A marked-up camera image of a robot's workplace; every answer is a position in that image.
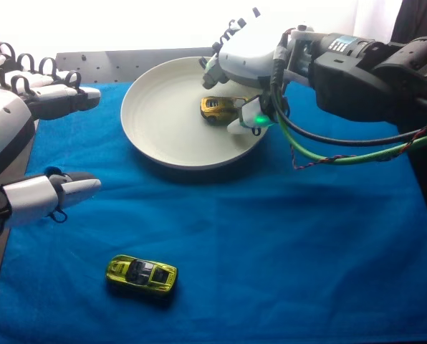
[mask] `blue tablecloth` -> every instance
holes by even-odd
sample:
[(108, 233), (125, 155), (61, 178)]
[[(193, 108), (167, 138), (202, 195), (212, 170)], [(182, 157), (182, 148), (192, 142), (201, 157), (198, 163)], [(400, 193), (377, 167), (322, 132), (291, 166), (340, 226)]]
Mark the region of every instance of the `blue tablecloth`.
[[(40, 123), (28, 174), (89, 171), (103, 190), (68, 209), (65, 224), (13, 228), (0, 343), (427, 339), (427, 210), (405, 156), (294, 171), (275, 126), (251, 163), (233, 168), (241, 178), (175, 183), (154, 174), (121, 129), (129, 86), (99, 85), (94, 110)], [(324, 113), (303, 87), (287, 94), (294, 120), (316, 133), (396, 132)], [(328, 155), (370, 151), (305, 143)], [(111, 294), (105, 267), (116, 254), (177, 266), (173, 304)]]

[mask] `robotic hand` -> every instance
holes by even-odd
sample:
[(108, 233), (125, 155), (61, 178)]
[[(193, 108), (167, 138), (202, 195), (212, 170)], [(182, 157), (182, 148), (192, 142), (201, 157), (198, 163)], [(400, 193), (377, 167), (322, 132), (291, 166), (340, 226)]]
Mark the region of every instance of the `robotic hand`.
[[(282, 97), (289, 82), (315, 90), (324, 111), (360, 122), (399, 124), (412, 116), (427, 118), (427, 37), (408, 44), (383, 44), (346, 34), (315, 32), (305, 23), (284, 17), (259, 16), (229, 32), (226, 42), (213, 45), (214, 56), (205, 67), (203, 86), (233, 80), (260, 89), (237, 120), (232, 134), (256, 132), (279, 123), (290, 144), (316, 163), (351, 164), (387, 161), (407, 149), (427, 144), (427, 125), (420, 130), (373, 140), (340, 140), (309, 133), (289, 119)], [(300, 135), (332, 145), (376, 146), (401, 143), (366, 156), (327, 158), (308, 152), (293, 137)]]
[[(52, 58), (40, 62), (34, 69), (30, 54), (16, 59), (13, 48), (6, 43), (11, 55), (0, 53), (0, 173), (12, 162), (35, 134), (35, 120), (54, 120), (75, 111), (89, 110), (100, 101), (100, 91), (80, 87), (81, 75), (59, 72)], [(21, 61), (29, 58), (25, 70)], [(52, 62), (50, 75), (44, 75), (45, 62)], [(23, 178), (0, 186), (0, 234), (4, 225), (20, 225), (54, 214), (67, 216), (63, 209), (93, 196), (100, 181), (89, 173), (62, 173), (57, 168), (45, 175)]]

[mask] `white backdrop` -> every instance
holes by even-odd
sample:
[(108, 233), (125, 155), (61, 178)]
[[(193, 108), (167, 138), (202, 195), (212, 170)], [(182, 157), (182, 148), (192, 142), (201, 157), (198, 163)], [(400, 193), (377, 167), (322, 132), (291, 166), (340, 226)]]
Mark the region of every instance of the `white backdrop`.
[(401, 0), (0, 0), (0, 40), (36, 62), (57, 52), (210, 47), (230, 19), (288, 14), (317, 31), (390, 40)]

